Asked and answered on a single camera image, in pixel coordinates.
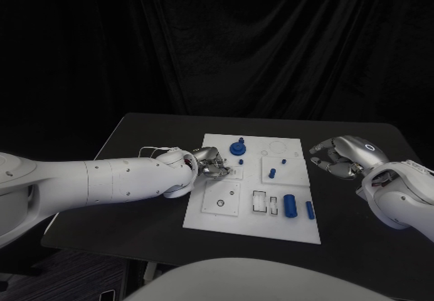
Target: black table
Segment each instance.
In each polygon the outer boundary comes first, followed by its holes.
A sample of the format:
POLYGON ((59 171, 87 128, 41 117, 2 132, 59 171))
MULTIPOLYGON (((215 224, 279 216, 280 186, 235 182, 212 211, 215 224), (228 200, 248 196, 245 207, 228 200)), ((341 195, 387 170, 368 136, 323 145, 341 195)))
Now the black table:
MULTIPOLYGON (((313 145, 349 134, 372 141, 391 161, 420 162, 390 124, 152 114, 126 115, 97 159, 137 157, 142 146, 192 150, 206 133, 300 138, 307 160, 313 145)), ((416 229, 391 229, 378 220, 355 194, 361 180, 335 178, 310 161, 307 171, 322 245, 185 229, 189 194, 70 210, 59 214, 42 245, 172 265, 260 258, 323 272, 390 297, 434 300, 434 243, 416 229)))

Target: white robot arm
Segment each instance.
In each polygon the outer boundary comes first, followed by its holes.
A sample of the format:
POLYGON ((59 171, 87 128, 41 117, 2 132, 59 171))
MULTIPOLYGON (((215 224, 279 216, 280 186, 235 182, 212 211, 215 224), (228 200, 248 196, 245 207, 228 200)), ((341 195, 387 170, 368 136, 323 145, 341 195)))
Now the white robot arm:
POLYGON ((123 203, 194 189, 198 175, 230 172, 215 147, 169 149, 156 159, 38 162, 0 153, 0 247, 45 218, 72 208, 123 203))
POLYGON ((390 162, 371 142, 354 136, 323 141, 310 153, 328 149, 333 163, 312 162, 342 179, 365 176, 358 195, 382 222, 395 229, 413 226, 434 241, 434 176, 414 161, 390 162))

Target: black curtain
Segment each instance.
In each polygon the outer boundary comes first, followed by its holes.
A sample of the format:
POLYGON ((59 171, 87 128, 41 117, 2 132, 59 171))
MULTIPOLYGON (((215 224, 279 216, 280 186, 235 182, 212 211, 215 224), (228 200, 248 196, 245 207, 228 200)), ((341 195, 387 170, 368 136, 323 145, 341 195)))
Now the black curtain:
POLYGON ((433 17, 426 0, 3 1, 0 151, 90 159, 146 112, 390 122, 424 152, 433 17))

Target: white pegboard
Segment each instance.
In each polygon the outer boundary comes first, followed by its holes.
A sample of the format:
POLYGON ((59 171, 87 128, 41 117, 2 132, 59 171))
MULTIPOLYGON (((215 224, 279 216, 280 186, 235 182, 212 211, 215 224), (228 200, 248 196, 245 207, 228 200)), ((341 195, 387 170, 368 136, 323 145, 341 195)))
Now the white pegboard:
MULTIPOLYGON (((287 159, 287 162, 290 159, 302 159, 305 161, 300 139, 205 134, 202 146, 215 146, 218 148, 222 158, 227 159, 225 165, 228 166, 240 166, 240 159, 244 159, 241 166, 243 179, 231 178, 231 176, 218 180, 206 178, 204 175, 198 177, 195 189, 191 193, 183 227, 320 244, 316 219, 309 219, 306 209, 306 202, 312 201, 310 187, 302 186, 296 182, 292 183, 292 181, 286 181, 286 185, 263 183, 263 157, 267 157, 267 160, 270 157, 280 158, 279 160, 271 159, 271 161, 277 160, 280 162, 281 159, 287 159), (230 152, 230 146, 234 142, 238 142, 240 137, 244 138, 247 153, 243 156, 235 156, 230 152), (202 212, 208 181, 225 181, 240 184, 238 216, 202 212), (266 214, 254 213, 254 191, 267 193, 268 206, 270 197, 277 197, 277 216, 271 216, 270 210, 266 214), (283 196, 286 194, 293 194, 296 197, 299 213, 296 218, 286 217, 283 206, 283 196)), ((276 168, 277 173, 283 172, 280 168, 281 166, 276 168)), ((307 175, 306 163, 293 165, 292 170, 293 174, 307 175)))

